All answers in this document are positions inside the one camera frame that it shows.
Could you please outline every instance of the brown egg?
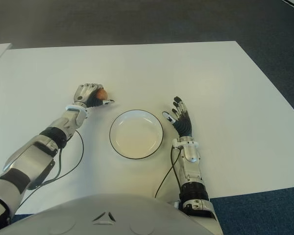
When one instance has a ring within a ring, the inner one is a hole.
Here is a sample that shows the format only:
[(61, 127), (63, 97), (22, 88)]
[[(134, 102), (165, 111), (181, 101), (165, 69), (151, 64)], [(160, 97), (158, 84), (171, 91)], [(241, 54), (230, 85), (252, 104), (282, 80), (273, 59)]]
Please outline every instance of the brown egg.
[(107, 92), (104, 89), (100, 89), (96, 93), (96, 98), (97, 99), (104, 100), (104, 99), (107, 99), (108, 98), (108, 94), (107, 94)]

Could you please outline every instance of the floor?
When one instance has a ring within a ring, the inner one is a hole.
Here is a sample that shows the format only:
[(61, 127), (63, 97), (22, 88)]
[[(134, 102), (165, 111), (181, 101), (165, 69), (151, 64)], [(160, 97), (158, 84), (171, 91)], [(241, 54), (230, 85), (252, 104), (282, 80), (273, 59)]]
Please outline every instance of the floor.
[[(0, 0), (0, 43), (13, 48), (206, 41), (237, 41), (294, 108), (294, 7), (284, 1)], [(294, 188), (213, 203), (225, 235), (294, 235)]]

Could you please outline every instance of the white plate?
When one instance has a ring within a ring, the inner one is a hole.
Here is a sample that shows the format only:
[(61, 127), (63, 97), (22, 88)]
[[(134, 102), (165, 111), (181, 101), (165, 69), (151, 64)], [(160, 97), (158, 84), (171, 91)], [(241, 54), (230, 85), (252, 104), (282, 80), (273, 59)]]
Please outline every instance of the white plate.
[(130, 110), (119, 115), (110, 128), (110, 142), (122, 156), (146, 158), (160, 146), (163, 130), (160, 121), (143, 110)]

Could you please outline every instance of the wire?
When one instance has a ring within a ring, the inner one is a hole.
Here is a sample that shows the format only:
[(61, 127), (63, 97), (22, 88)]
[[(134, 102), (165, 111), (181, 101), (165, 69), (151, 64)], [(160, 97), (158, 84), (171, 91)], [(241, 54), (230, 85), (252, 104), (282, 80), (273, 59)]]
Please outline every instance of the wire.
[(178, 155), (177, 155), (177, 158), (176, 158), (176, 160), (175, 160), (175, 162), (174, 163), (172, 163), (171, 162), (171, 168), (168, 170), (168, 172), (166, 173), (166, 175), (165, 175), (165, 177), (163, 178), (163, 180), (162, 180), (162, 182), (161, 182), (161, 184), (159, 185), (159, 187), (158, 187), (158, 189), (157, 189), (157, 191), (156, 191), (156, 194), (155, 194), (155, 198), (157, 197), (157, 195), (158, 195), (158, 192), (159, 192), (159, 190), (160, 190), (160, 188), (161, 188), (161, 186), (162, 186), (162, 184), (164, 183), (164, 181), (165, 181), (165, 179), (167, 178), (167, 176), (168, 176), (168, 174), (170, 173), (170, 171), (174, 168), (174, 166), (175, 166), (175, 164), (176, 164), (176, 162), (177, 162), (177, 160), (179, 159), (179, 157), (180, 157), (180, 154), (181, 154), (181, 150), (180, 150), (180, 152), (178, 153)]
[(48, 185), (48, 184), (51, 184), (51, 183), (53, 183), (53, 182), (55, 182), (55, 181), (57, 181), (57, 180), (59, 180), (59, 179), (61, 179), (61, 178), (63, 178), (64, 176), (66, 176), (66, 175), (68, 175), (68, 174), (70, 174), (73, 170), (75, 170), (77, 167), (78, 167), (78, 165), (80, 164), (80, 162), (82, 161), (82, 159), (83, 159), (83, 156), (84, 156), (84, 140), (83, 140), (83, 138), (82, 138), (82, 136), (81, 136), (81, 134), (78, 132), (78, 131), (76, 131), (77, 133), (78, 133), (78, 135), (79, 135), (79, 137), (80, 137), (80, 140), (82, 141), (82, 155), (81, 155), (81, 157), (80, 157), (80, 159), (79, 159), (79, 161), (78, 161), (78, 163), (76, 164), (76, 166), (75, 167), (73, 167), (69, 172), (67, 172), (67, 173), (65, 173), (64, 175), (62, 175), (62, 176), (60, 176), (59, 178), (58, 178), (58, 176), (60, 175), (60, 172), (61, 172), (61, 157), (62, 157), (62, 149), (60, 149), (60, 152), (59, 152), (59, 170), (58, 170), (58, 173), (57, 173), (57, 175), (53, 178), (53, 179), (51, 179), (51, 180), (47, 180), (47, 181), (45, 181), (45, 182), (43, 182), (38, 188), (36, 188), (24, 201), (22, 201), (22, 203), (20, 204), (20, 206), (19, 206), (19, 208), (30, 198), (30, 196), (31, 195), (33, 195), (38, 189), (40, 189), (40, 188), (42, 188), (43, 186), (45, 186), (45, 185)]
[(172, 146), (172, 149), (171, 149), (171, 157), (170, 157), (170, 158), (171, 158), (171, 165), (172, 165), (173, 172), (174, 172), (174, 174), (175, 174), (175, 178), (176, 178), (176, 181), (177, 181), (177, 184), (178, 184), (178, 189), (179, 189), (180, 192), (181, 192), (181, 184), (180, 184), (180, 181), (178, 180), (177, 173), (176, 173), (176, 171), (175, 171), (175, 167), (174, 167), (174, 164), (173, 164), (172, 150), (173, 150), (173, 146)]
[(62, 148), (60, 149), (60, 152), (59, 152), (59, 170), (58, 170), (57, 175), (53, 179), (43, 182), (41, 184), (41, 186), (48, 185), (48, 184), (52, 183), (54, 180), (56, 180), (61, 173), (61, 168), (62, 168)]

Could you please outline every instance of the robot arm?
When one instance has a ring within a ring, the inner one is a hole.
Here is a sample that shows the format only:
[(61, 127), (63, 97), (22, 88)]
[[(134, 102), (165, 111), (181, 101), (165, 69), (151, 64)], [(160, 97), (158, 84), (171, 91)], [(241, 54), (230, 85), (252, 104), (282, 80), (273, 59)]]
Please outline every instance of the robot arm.
[(187, 108), (179, 97), (175, 97), (174, 101), (176, 109), (172, 111), (176, 118), (167, 112), (163, 112), (163, 116), (179, 134), (179, 140), (172, 141), (173, 148), (180, 149), (180, 168), (177, 173), (180, 187), (179, 209), (213, 234), (221, 235), (222, 229), (200, 173), (198, 143), (192, 137), (192, 124)]
[(9, 224), (25, 191), (37, 188), (54, 166), (53, 157), (64, 148), (84, 119), (88, 107), (109, 104), (112, 100), (96, 98), (99, 84), (80, 85), (74, 104), (68, 105), (62, 117), (17, 150), (6, 162), (0, 175), (0, 229)]

